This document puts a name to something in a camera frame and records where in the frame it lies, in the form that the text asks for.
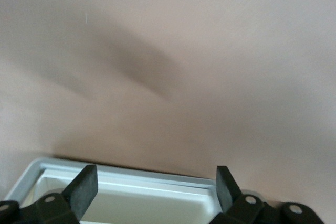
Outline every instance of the silver screw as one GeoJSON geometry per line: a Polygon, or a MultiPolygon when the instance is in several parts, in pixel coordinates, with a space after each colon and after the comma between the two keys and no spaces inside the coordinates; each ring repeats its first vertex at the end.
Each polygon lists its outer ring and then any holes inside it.
{"type": "Polygon", "coordinates": [[[247,196],[247,197],[245,198],[245,200],[246,200],[247,203],[250,203],[250,204],[255,204],[255,203],[257,203],[257,200],[256,200],[254,197],[252,197],[252,196],[247,196]]]}
{"type": "Polygon", "coordinates": [[[52,201],[54,201],[54,200],[55,200],[55,197],[54,197],[54,196],[50,196],[50,197],[46,198],[46,199],[44,200],[44,202],[45,202],[45,203],[49,203],[49,202],[52,202],[52,201]]]}
{"type": "Polygon", "coordinates": [[[9,208],[9,204],[2,205],[0,206],[0,211],[5,211],[8,208],[9,208]]]}
{"type": "Polygon", "coordinates": [[[297,205],[290,205],[289,209],[296,214],[301,214],[302,213],[301,207],[299,207],[297,205]]]}

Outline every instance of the beige surface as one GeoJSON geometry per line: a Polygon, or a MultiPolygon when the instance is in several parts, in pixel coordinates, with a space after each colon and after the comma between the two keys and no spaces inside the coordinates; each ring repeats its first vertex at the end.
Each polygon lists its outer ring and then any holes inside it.
{"type": "Polygon", "coordinates": [[[335,0],[0,0],[0,198],[58,155],[336,215],[335,0]]]}

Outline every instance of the screw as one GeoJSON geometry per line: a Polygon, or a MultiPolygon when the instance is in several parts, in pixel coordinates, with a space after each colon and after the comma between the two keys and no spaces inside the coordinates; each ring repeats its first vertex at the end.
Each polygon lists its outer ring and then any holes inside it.
{"type": "Polygon", "coordinates": [[[0,206],[0,211],[5,211],[8,208],[9,208],[9,204],[2,205],[0,206]]]}
{"type": "Polygon", "coordinates": [[[257,203],[257,200],[256,200],[254,197],[252,197],[252,196],[247,196],[247,197],[245,198],[245,200],[246,200],[247,203],[250,203],[250,204],[255,204],[255,203],[257,203]]]}
{"type": "Polygon", "coordinates": [[[289,209],[296,214],[301,214],[302,213],[301,207],[299,207],[297,205],[290,205],[289,209]]]}
{"type": "Polygon", "coordinates": [[[45,203],[49,203],[49,202],[52,202],[52,201],[54,201],[55,200],[55,197],[54,196],[49,196],[48,198],[46,198],[45,200],[44,200],[44,202],[45,203]]]}

